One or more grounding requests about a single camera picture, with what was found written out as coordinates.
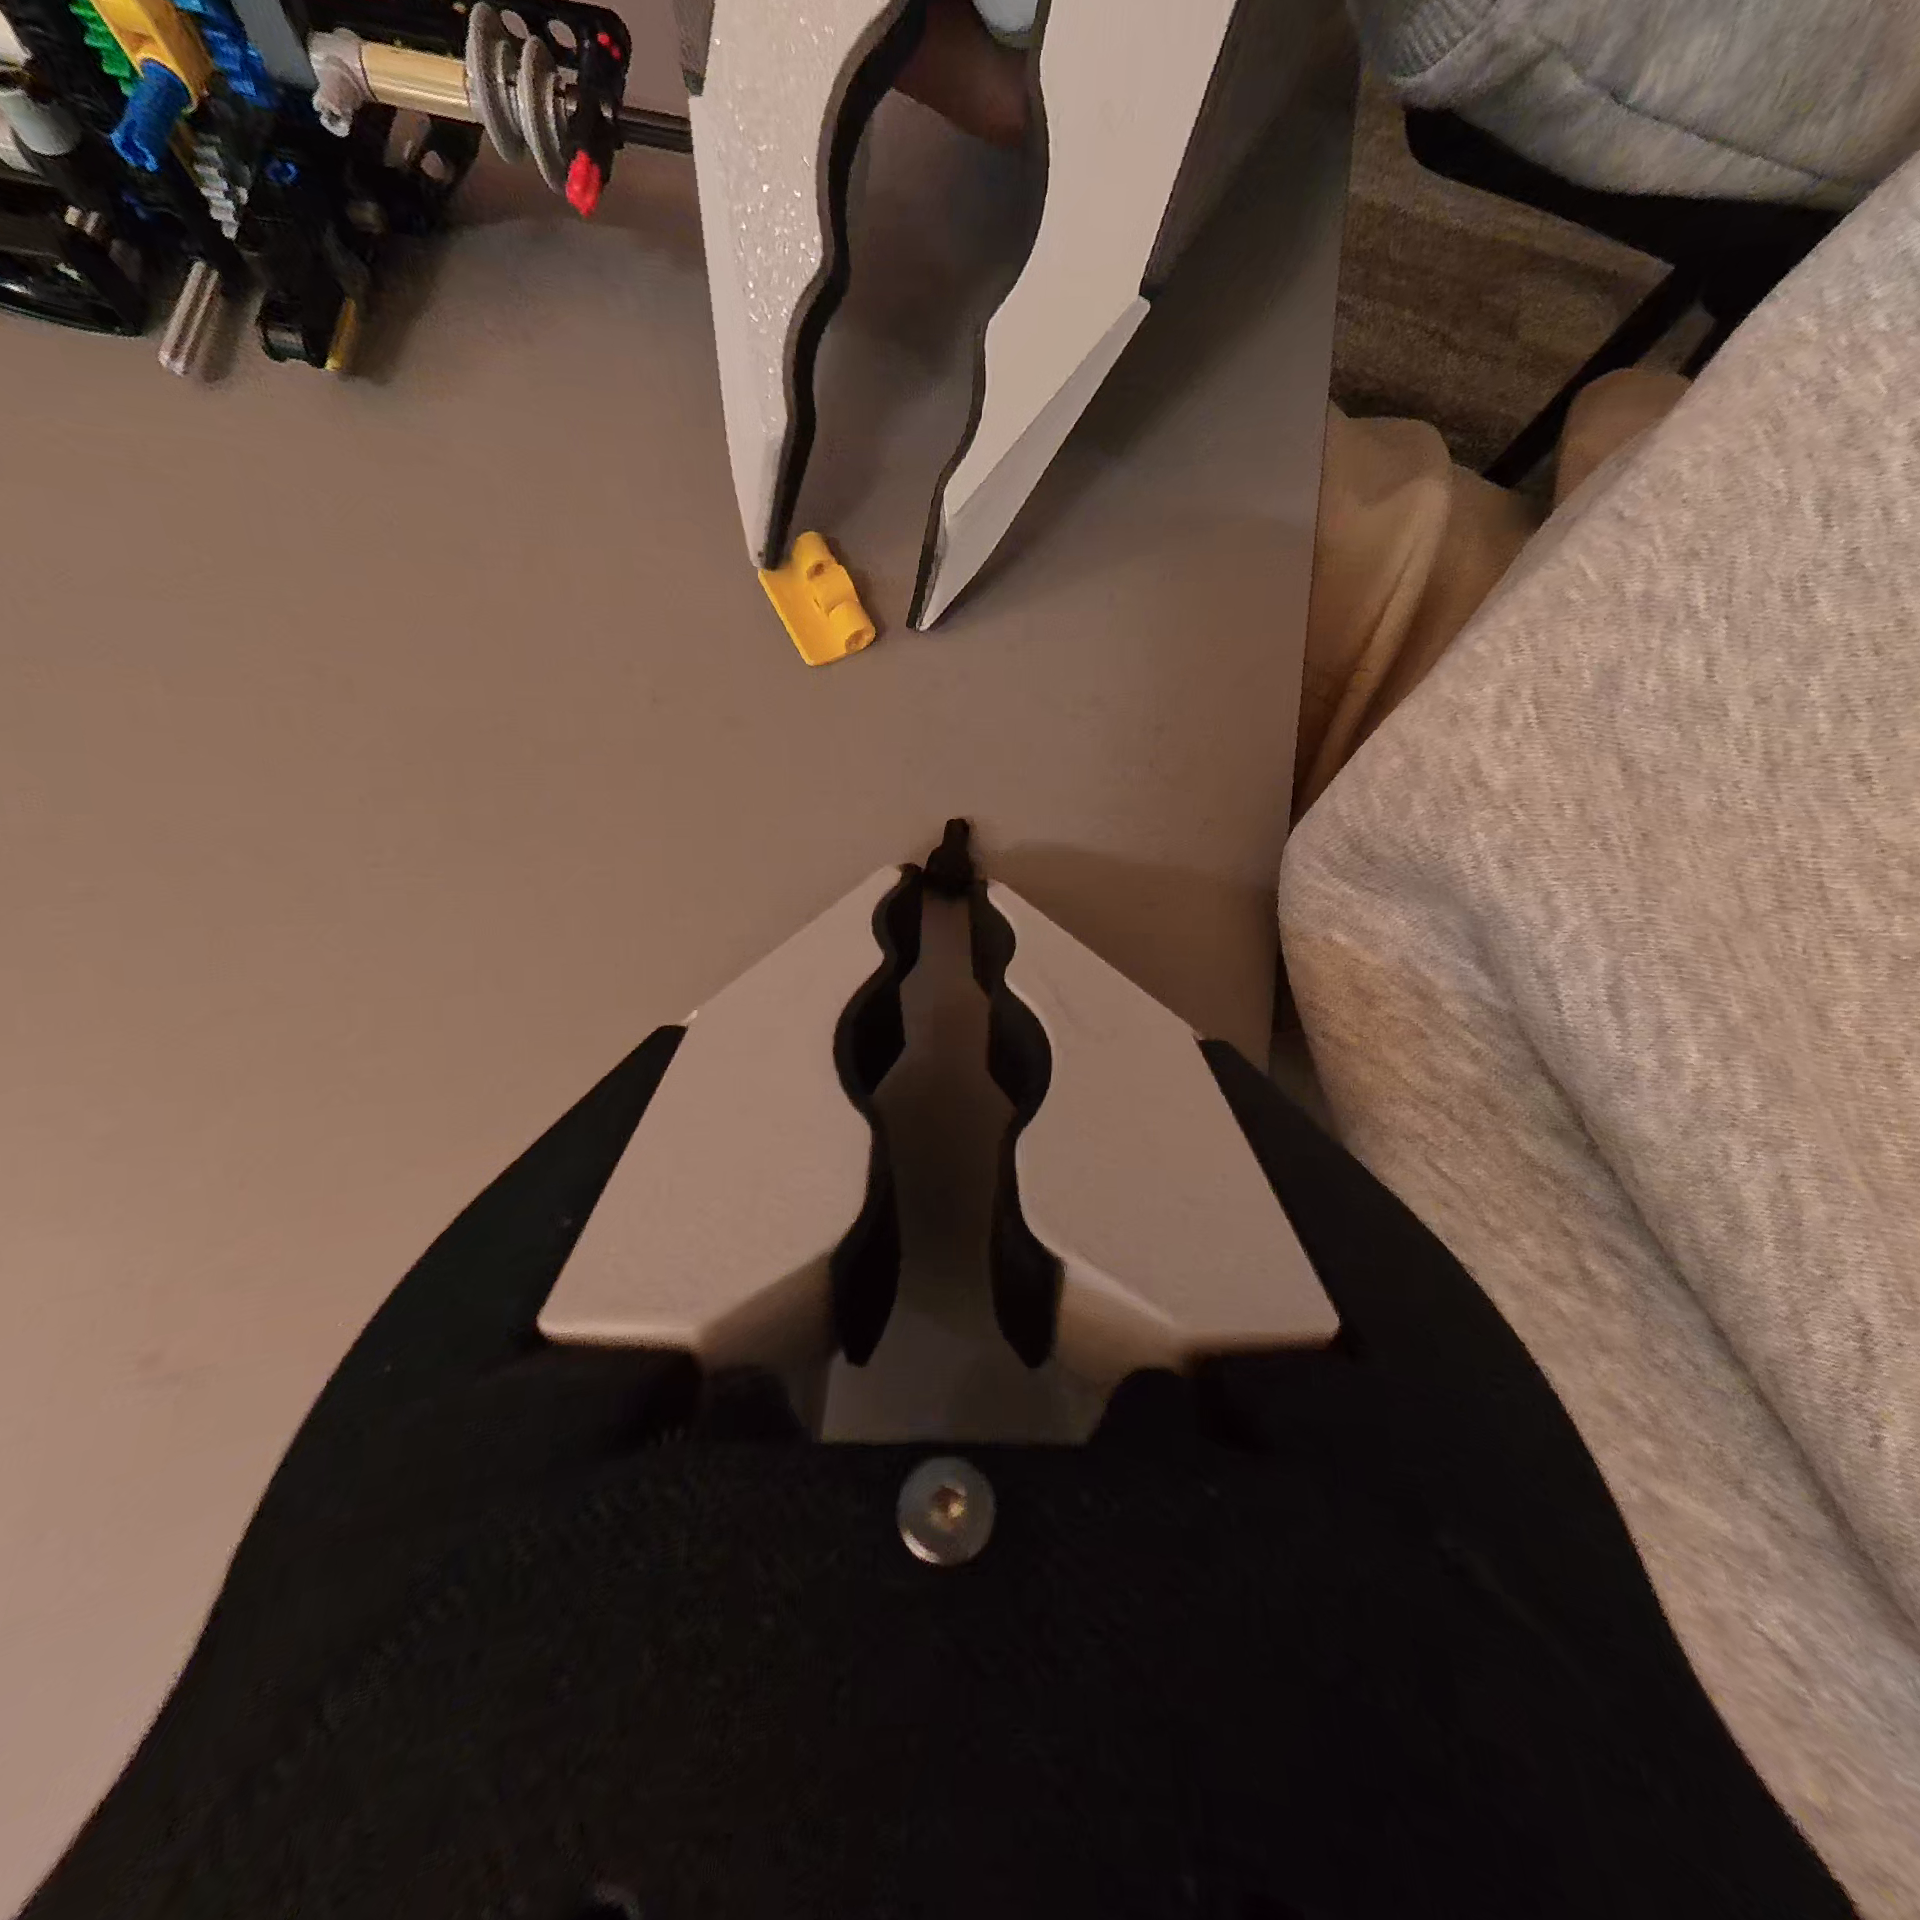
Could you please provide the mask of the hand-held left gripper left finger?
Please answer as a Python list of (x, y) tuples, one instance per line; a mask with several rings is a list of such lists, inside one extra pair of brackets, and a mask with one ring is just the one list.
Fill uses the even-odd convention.
[(873, 1358), (899, 1293), (877, 1090), (906, 1052), (921, 909), (921, 865), (884, 865), (661, 1031), (670, 1058), (542, 1336), (767, 1373), (821, 1430), (833, 1367)]

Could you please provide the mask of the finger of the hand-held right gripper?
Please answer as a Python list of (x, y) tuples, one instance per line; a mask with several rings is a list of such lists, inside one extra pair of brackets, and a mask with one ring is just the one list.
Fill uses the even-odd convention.
[(909, 1), (681, 1), (726, 455), (757, 569), (785, 560), (814, 369), (847, 280), (860, 138), (921, 36)]
[(1150, 308), (1145, 289), (1234, 1), (1037, 5), (1044, 190), (981, 336), (975, 407), (937, 486), (907, 623), (931, 630), (1004, 542)]

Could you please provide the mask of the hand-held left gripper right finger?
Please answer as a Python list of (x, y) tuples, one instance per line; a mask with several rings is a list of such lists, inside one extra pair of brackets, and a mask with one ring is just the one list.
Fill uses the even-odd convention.
[(1338, 1309), (1203, 1038), (1013, 887), (978, 884), (996, 1149), (989, 1280), (1026, 1368), (1108, 1396), (1141, 1370), (1319, 1352)]

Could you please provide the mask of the yellow lego connector piece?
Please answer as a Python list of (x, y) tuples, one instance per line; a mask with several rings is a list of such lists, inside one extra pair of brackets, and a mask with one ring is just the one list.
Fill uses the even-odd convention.
[(852, 574), (822, 534), (796, 534), (785, 560), (757, 576), (804, 665), (838, 665), (877, 638)]

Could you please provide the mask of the person's right forearm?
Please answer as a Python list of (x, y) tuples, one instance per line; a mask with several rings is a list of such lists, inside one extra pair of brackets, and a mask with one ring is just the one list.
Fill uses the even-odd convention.
[(1916, 1), (1354, 1), (1370, 70), (1631, 197), (1846, 210), (1918, 142)]

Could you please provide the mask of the multicoloured lego vehicle model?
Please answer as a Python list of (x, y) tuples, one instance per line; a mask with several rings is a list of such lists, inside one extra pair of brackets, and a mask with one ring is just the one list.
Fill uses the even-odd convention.
[(347, 374), (483, 151), (581, 216), (623, 151), (691, 151), (630, 66), (606, 5), (4, 1), (4, 312), (196, 376), (244, 306), (270, 361)]

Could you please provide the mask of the person's right hand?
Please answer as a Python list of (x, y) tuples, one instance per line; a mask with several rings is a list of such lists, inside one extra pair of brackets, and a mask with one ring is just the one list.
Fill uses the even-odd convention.
[(1037, 1), (925, 1), (894, 88), (947, 124), (1010, 151), (1030, 104), (1026, 54)]

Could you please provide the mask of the beige cloth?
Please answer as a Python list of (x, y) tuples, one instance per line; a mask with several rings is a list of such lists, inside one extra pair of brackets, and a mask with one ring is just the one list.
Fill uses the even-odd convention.
[(1603, 374), (1574, 398), (1537, 501), (1449, 455), (1435, 425), (1327, 407), (1289, 813), (1435, 669), (1522, 550), (1691, 390), (1669, 369)]

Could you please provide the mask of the person in grey hoodie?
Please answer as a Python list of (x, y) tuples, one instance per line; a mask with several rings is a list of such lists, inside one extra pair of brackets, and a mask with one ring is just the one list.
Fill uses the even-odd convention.
[(1332, 1114), (1745, 1754), (1916, 1916), (1918, 168), (1599, 456), (1286, 844)]

